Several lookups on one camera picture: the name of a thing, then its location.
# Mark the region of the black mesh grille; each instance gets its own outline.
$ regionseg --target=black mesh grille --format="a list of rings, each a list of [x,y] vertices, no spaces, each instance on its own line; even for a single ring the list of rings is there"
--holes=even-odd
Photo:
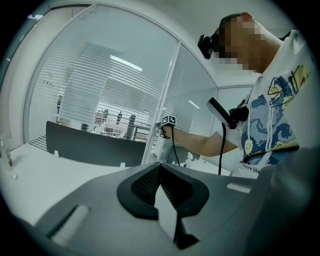
[[[179,207],[194,193],[193,186],[161,167],[160,184],[174,208]]]
[[[160,185],[159,167],[149,171],[132,184],[132,192],[149,205],[154,205]]]

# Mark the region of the glass wall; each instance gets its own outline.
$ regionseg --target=glass wall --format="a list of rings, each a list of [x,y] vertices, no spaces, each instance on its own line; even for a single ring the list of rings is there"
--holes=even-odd
[[[46,150],[46,122],[146,142],[178,41],[148,20],[96,5],[54,39],[30,83],[26,142]]]
[[[206,70],[182,45],[160,116],[175,116],[176,127],[184,132],[210,136],[214,115],[206,104],[216,94],[217,87]],[[146,162],[166,163],[172,141],[159,137],[157,133],[151,147]]]

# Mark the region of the black cable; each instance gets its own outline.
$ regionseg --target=black cable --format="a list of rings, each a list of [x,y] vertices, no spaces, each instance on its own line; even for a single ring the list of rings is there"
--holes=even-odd
[[[222,122],[222,129],[223,129],[223,138],[222,138],[222,145],[221,145],[221,152],[220,152],[220,159],[219,159],[219,171],[218,174],[221,175],[221,161],[222,161],[222,154],[224,152],[225,142],[226,142],[226,125]]]
[[[180,166],[180,162],[179,162],[179,159],[177,157],[177,152],[176,152],[176,147],[175,147],[174,126],[173,125],[171,126],[171,137],[172,137],[172,145],[173,145],[173,151],[174,151],[174,154],[175,154],[175,158],[176,158],[176,161],[178,162],[178,165]]]

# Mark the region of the white t-shirt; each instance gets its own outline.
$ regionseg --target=white t-shirt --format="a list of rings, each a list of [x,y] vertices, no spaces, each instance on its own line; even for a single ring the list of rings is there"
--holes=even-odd
[[[299,124],[301,121],[297,121],[305,118],[307,112],[301,110],[300,116],[295,116],[291,110],[288,115],[286,114],[286,109],[293,104],[305,87],[314,86],[310,85],[310,81],[319,86],[315,58],[302,34],[292,30],[242,105],[249,109],[247,121],[239,122],[236,129],[231,130],[226,127],[226,140],[243,151],[243,159],[238,165],[239,171],[246,170],[259,174],[261,168],[276,164],[284,156],[297,150],[300,143],[292,125],[297,127],[301,140],[312,140],[304,138],[306,135],[302,134],[303,128]],[[319,92],[315,87],[313,90],[314,93]],[[298,100],[299,106],[295,108],[301,109],[306,106],[311,93],[304,94]],[[313,99],[316,100],[320,102],[320,94],[318,98]]]

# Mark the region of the man's arm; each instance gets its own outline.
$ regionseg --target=man's arm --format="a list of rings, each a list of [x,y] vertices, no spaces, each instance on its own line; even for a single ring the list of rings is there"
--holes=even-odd
[[[171,126],[164,126],[165,135],[171,139],[172,128]],[[216,131],[210,137],[186,133],[184,131],[173,129],[174,142],[179,143],[185,149],[202,155],[205,157],[215,157],[220,155],[223,138]],[[237,146],[225,140],[223,153],[236,149]]]

